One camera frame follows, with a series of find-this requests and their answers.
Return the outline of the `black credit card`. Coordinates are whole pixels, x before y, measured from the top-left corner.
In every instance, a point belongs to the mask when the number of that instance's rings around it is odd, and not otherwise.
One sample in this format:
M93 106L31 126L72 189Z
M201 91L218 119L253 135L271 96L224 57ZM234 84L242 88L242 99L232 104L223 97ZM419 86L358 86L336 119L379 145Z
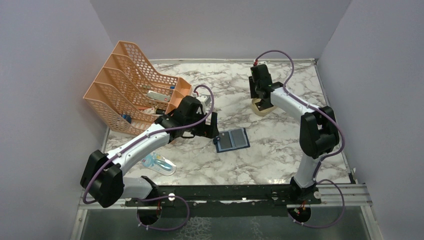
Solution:
M219 134L218 143L220 151L226 151L233 148L232 139L228 131L224 131Z
M245 131L243 128L232 130L231 136L232 136L235 148L243 148L244 146L247 145Z

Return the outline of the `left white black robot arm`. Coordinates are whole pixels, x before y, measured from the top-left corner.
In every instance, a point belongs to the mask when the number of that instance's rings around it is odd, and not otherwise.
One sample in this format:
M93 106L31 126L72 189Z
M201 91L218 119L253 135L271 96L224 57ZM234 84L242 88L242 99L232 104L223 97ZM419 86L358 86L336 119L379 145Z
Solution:
M205 112L195 97L185 96L179 106L159 116L150 127L126 144L107 153L95 150L88 157L80 185L84 188L83 203L99 203L103 208L123 198L138 198L144 205L157 200L154 183L140 177L125 184L125 174L138 162L157 149L185 133L213 139L218 136L218 114Z

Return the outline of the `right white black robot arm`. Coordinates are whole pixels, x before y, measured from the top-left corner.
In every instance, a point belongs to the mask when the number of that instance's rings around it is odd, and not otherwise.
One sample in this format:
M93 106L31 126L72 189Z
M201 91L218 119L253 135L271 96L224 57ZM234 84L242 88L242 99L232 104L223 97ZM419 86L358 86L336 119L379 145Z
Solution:
M318 107L290 93L281 82L273 82L268 67L256 63L250 68L249 80L252 109L265 116L279 108L300 124L299 144L303 151L299 168L290 180L289 199L300 204L314 192L322 157L339 144L331 107Z

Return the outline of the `dark blue card holder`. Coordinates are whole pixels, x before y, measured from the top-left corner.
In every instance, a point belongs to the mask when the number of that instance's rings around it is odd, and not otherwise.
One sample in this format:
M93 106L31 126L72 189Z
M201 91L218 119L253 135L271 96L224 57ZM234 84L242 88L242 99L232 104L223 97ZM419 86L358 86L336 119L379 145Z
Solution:
M213 139L213 143L214 143L214 145L215 145L216 152L217 152L217 153L224 153L224 152L230 152L230 151L235 151L235 150L239 150L239 149L246 149L246 148L249 148L249 147L251 146L251 144L250 144L250 142L249 142L249 138L248 138L248 135L247 135L247 130L246 130L244 127L243 127L243 128L240 128L240 129L244 129L245 139L246 139L246 141L247 141L247 145L246 145L246 146L241 147L241 148L235 148L235 147L234 147L234 142L233 142L233 138L232 138L231 131L232 131L232 130L236 130L236 129L226 130L226 131L221 131L221 132L219 132L218 136L217 136L217 137L215 137L215 138ZM232 146L233 146L233 148L232 148L232 149L227 149L227 150L224 150L224 151L220 151L219 139L220 139L220 133L222 133L222 132L229 132L230 137L231 137Z

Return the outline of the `beige oval tray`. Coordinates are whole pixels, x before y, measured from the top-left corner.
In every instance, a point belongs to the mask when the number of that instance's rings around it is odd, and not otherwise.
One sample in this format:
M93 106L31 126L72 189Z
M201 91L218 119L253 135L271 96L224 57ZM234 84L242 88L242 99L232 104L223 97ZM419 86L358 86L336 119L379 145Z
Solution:
M267 102L263 102L260 98L253 98L251 100L250 108L255 115L264 117L274 111L277 107L272 104L268 104Z

